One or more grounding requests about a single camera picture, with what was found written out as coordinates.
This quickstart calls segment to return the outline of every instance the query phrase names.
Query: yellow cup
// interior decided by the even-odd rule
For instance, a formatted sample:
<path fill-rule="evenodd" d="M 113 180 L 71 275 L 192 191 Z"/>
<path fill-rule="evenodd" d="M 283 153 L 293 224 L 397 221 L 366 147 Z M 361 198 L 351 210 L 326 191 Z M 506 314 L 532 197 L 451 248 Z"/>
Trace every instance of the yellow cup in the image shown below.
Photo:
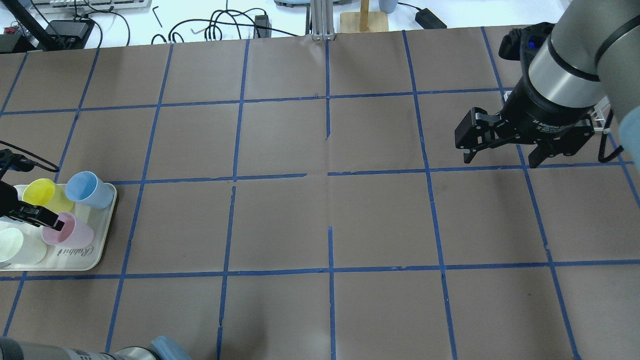
<path fill-rule="evenodd" d="M 44 206 L 54 213 L 70 211 L 74 207 L 74 202 L 67 199 L 65 191 L 49 179 L 38 179 L 29 184 L 24 190 L 22 201 Z"/>

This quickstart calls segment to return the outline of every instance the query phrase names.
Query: white tray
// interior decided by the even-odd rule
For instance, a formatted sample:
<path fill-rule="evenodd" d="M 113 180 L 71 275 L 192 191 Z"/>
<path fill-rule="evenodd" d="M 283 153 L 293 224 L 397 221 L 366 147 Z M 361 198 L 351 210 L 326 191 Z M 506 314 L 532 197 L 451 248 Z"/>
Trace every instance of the white tray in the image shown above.
<path fill-rule="evenodd" d="M 67 184 L 60 184 L 64 189 Z M 47 245 L 47 254 L 41 262 L 34 265 L 11 264 L 0 271 L 85 271 L 93 268 L 100 261 L 104 243 L 107 240 L 107 230 L 111 223 L 111 216 L 115 208 L 118 190 L 115 186 L 107 183 L 107 186 L 113 190 L 114 197 L 111 205 L 104 209 L 93 209 L 82 204 L 74 204 L 71 213 L 78 219 L 86 222 L 94 232 L 93 241 L 89 246 L 83 249 L 64 249 L 57 246 Z M 27 187 L 26 185 L 14 186 L 18 190 L 18 198 L 22 198 L 22 193 Z M 42 239 L 42 226 L 35 227 L 30 224 L 20 223 L 13 224 L 0 221 L 0 231 L 9 227 L 16 227 L 22 232 L 30 234 L 37 239 Z"/>

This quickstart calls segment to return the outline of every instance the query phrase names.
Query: gray robot arm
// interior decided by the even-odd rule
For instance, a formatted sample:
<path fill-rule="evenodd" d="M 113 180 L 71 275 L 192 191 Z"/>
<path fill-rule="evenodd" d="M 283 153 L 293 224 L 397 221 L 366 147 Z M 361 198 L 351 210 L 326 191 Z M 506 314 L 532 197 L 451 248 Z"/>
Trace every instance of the gray robot arm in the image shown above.
<path fill-rule="evenodd" d="M 523 76 L 503 109 L 472 108 L 456 129 L 465 163 L 506 143 L 537 144 L 531 167 L 574 155 L 593 134 L 586 114 L 604 95 L 621 119 L 624 148 L 640 161 L 640 1 L 574 0 L 548 25 L 551 34 L 533 53 L 526 45 L 535 43 L 527 38 L 534 27 L 522 30 Z M 543 24 L 535 30 L 546 32 Z"/>

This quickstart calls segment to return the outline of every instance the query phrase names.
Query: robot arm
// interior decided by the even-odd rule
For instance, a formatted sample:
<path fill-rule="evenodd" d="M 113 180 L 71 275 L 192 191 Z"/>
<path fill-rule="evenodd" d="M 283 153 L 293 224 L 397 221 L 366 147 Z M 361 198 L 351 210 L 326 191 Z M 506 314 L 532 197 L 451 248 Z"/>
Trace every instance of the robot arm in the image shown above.
<path fill-rule="evenodd" d="M 522 79 L 496 115 L 472 108 L 456 128 L 465 163 L 507 143 L 537 144 L 531 167 L 572 156 L 593 135 L 587 114 L 605 94 L 640 161 L 640 1 L 574 0 L 555 26 L 512 31 L 500 56 L 521 61 Z"/>

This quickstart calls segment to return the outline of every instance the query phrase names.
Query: keyboard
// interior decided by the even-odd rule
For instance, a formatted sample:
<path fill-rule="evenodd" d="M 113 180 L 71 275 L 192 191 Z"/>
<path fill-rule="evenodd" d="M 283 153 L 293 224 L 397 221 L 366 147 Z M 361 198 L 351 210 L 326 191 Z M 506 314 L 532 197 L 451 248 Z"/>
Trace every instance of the keyboard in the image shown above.
<path fill-rule="evenodd" d="M 33 0 L 33 3 L 42 13 L 73 13 L 74 0 Z M 114 10 L 144 8 L 151 3 L 151 0 L 87 0 L 87 3 L 96 10 L 109 10 L 112 6 Z M 76 0 L 78 13 L 93 11 L 83 0 Z"/>

